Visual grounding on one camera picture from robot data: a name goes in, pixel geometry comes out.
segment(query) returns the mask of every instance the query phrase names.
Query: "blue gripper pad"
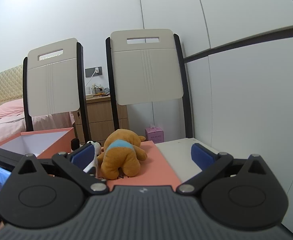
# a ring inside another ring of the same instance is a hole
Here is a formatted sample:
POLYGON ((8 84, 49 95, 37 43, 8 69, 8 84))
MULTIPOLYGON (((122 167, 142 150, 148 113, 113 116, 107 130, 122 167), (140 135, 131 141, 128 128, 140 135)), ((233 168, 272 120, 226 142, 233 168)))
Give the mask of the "blue gripper pad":
POLYGON ((90 144, 86 147, 82 146, 76 151, 77 153, 71 157, 70 161, 74 165, 78 166, 81 170, 83 170, 94 159, 94 154, 95 154, 94 145, 90 144))
POLYGON ((217 160, 217 154, 195 143, 191 147, 191 158, 201 170, 205 170, 217 160))

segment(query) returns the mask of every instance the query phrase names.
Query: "upholstered headboard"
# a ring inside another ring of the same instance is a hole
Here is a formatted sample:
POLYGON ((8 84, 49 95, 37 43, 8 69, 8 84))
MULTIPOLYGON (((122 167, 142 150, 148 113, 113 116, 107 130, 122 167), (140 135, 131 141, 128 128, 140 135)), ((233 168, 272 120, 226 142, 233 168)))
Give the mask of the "upholstered headboard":
POLYGON ((22 98, 22 70, 19 65, 0 73, 0 105, 22 98))

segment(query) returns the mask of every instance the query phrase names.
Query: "pink box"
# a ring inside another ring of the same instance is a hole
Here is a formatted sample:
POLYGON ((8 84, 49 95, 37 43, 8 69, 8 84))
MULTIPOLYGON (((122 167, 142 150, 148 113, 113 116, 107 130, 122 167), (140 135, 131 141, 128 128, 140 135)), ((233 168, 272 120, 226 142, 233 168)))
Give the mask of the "pink box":
POLYGON ((21 155, 33 153, 38 159, 50 159, 57 152, 71 152, 73 128, 17 133, 0 142, 0 148, 21 155))
POLYGON ((153 141, 154 143, 164 142, 164 132, 160 127, 146 128, 145 137, 147 141, 153 141))

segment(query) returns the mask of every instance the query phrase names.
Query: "orange box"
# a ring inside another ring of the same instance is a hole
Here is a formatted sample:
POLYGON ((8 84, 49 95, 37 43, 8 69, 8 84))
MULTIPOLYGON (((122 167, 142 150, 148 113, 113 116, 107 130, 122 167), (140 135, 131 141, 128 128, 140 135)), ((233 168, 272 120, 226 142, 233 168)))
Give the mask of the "orange box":
POLYGON ((0 148, 21 155, 33 153, 38 159, 49 159, 57 152, 71 152, 73 128, 17 133, 0 142, 0 148))
MULTIPOLYGON (((152 141, 146 141, 141 143, 141 148, 145 150, 148 158, 144 162, 140 162, 140 172, 134 177, 128 177, 124 174, 120 174, 117 179, 108 180, 107 185, 110 187, 110 190, 112 190, 115 185, 171 185, 173 190, 176 190, 176 187, 181 184, 181 181, 156 145, 152 141)), ((101 173, 99 175, 99 179, 103 179, 103 175, 101 173)))

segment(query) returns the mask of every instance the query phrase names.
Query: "power cord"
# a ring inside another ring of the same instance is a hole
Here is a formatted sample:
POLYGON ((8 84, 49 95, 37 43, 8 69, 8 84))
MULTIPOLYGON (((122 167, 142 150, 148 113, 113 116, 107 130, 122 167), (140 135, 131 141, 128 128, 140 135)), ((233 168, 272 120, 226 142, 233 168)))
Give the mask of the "power cord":
POLYGON ((90 80, 85 84, 85 87, 86 87, 86 85, 91 81, 91 79, 93 78, 93 75, 94 75, 95 73, 96 73, 96 69, 94 70, 94 72, 93 72, 93 74, 92 74, 90 80))

